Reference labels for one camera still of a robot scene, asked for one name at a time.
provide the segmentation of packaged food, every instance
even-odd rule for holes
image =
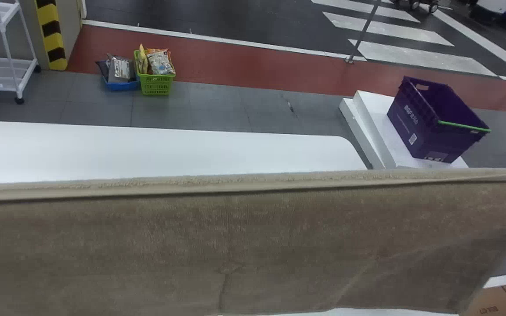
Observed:
[[[109,83],[122,83],[135,80],[134,61],[129,58],[112,56],[108,54],[110,61],[108,69]]]
[[[146,56],[146,50],[144,50],[144,46],[140,44],[140,53],[138,54],[138,70],[141,74],[148,73],[148,62]]]
[[[175,74],[175,69],[171,64],[171,52],[169,50],[157,50],[155,48],[148,48],[146,50],[151,72],[154,75],[168,75]]]

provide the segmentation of green basket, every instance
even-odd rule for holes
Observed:
[[[142,94],[153,96],[166,96],[171,92],[171,83],[175,75],[148,75],[141,74],[137,66],[139,50],[134,50],[134,64],[136,65],[136,73],[140,78],[140,86],[142,87]]]

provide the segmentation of beige towel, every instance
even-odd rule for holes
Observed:
[[[506,169],[0,185],[0,316],[464,310]]]

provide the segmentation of yellow and black striped post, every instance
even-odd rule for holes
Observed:
[[[64,39],[60,30],[60,20],[56,0],[35,0],[38,24],[44,38],[44,50],[52,70],[65,70],[68,66]]]

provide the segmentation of red floor stripe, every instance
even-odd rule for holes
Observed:
[[[472,108],[506,111],[506,81],[424,68],[237,46],[84,25],[68,71],[97,74],[96,60],[110,52],[133,56],[139,44],[170,48],[175,80],[229,86],[353,96],[357,90],[395,95],[404,75],[447,83]]]

